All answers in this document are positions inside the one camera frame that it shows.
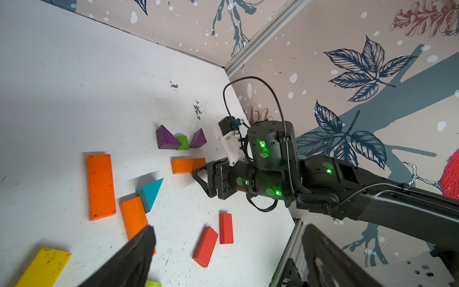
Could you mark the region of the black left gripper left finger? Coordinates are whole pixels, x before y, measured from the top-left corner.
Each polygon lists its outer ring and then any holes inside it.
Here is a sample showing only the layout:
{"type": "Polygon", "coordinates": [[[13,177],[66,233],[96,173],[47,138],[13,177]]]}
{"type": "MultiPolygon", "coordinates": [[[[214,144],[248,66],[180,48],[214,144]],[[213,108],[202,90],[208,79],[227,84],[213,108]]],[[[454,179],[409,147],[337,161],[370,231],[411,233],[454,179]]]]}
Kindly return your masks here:
{"type": "Polygon", "coordinates": [[[156,245],[154,227],[147,225],[130,239],[82,287],[143,287],[156,245]]]}

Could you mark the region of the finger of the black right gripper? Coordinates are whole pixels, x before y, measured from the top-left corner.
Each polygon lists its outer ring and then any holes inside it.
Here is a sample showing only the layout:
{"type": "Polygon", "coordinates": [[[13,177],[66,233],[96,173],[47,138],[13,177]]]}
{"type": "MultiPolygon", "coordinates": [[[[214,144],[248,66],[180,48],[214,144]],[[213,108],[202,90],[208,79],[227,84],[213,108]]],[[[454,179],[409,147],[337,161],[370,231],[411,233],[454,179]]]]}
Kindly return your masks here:
{"type": "Polygon", "coordinates": [[[198,175],[194,175],[193,178],[202,187],[209,198],[217,196],[217,189],[212,181],[208,183],[198,175]]]}
{"type": "Polygon", "coordinates": [[[205,172],[208,178],[213,179],[213,176],[215,174],[215,172],[213,171],[214,164],[215,162],[210,162],[210,163],[203,165],[202,167],[199,167],[193,170],[192,177],[194,179],[197,179],[200,177],[200,174],[205,172]]]}

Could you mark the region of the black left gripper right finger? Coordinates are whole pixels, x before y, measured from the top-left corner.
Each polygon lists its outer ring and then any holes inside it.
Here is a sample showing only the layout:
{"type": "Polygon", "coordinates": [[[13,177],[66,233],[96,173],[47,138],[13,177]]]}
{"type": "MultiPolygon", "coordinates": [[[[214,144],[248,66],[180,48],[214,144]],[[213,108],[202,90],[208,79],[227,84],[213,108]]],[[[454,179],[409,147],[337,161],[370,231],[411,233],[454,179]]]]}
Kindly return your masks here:
{"type": "Polygon", "coordinates": [[[381,286],[313,224],[306,226],[302,245],[308,268],[308,286],[381,286]]]}

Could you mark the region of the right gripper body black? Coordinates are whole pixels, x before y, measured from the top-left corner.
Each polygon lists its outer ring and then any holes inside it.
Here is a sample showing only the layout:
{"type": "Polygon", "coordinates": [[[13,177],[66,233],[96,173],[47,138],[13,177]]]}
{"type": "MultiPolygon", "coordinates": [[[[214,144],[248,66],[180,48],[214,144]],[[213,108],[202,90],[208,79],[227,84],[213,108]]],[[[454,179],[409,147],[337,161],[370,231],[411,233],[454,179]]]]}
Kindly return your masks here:
{"type": "Polygon", "coordinates": [[[246,161],[238,161],[234,166],[230,166],[228,159],[218,161],[214,176],[217,197],[226,200],[238,191],[248,193],[246,181],[250,167],[246,161]]]}

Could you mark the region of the purple triangle block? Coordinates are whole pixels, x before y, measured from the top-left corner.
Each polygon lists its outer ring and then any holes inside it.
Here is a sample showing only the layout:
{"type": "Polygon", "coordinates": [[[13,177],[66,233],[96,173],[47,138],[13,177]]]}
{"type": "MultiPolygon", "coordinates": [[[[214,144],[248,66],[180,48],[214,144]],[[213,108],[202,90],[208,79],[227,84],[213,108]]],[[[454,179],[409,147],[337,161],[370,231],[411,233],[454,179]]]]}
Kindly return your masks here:
{"type": "Polygon", "coordinates": [[[194,134],[192,141],[190,142],[190,148],[200,148],[207,143],[203,129],[199,129],[194,134]]]}
{"type": "Polygon", "coordinates": [[[177,149],[182,144],[163,125],[156,130],[159,149],[177,149]]]}

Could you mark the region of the green round block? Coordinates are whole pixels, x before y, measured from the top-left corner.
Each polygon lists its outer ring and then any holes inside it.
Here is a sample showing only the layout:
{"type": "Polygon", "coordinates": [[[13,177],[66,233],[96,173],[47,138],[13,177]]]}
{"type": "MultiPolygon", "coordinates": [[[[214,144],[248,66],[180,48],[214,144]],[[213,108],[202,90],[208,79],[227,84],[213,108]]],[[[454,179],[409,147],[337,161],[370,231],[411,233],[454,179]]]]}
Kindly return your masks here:
{"type": "Polygon", "coordinates": [[[178,135],[176,139],[179,141],[180,146],[176,149],[178,151],[181,150],[189,150],[190,149],[190,144],[188,142],[188,138],[186,135],[178,135]]]}

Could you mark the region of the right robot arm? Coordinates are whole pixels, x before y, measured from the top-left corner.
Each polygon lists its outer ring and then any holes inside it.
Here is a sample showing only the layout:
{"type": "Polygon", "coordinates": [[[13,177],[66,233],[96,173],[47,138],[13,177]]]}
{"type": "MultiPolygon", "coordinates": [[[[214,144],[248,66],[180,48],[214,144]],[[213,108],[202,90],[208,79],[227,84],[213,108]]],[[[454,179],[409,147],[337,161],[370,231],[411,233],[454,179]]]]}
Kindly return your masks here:
{"type": "Polygon", "coordinates": [[[447,250],[459,248],[459,203],[327,155],[300,160],[288,121],[261,121],[245,137],[234,117],[214,127],[227,153],[192,171],[208,197],[244,192],[299,209],[391,228],[447,250]]]}

